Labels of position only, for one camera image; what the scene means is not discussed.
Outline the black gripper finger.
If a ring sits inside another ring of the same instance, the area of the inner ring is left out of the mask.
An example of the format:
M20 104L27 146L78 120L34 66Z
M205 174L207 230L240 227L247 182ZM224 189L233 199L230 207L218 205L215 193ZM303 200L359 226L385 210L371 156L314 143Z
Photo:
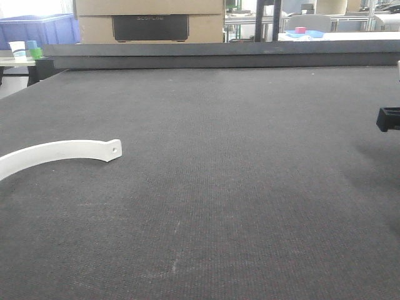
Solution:
M376 125L381 132L399 130L400 128L400 107L381 107L377 116Z

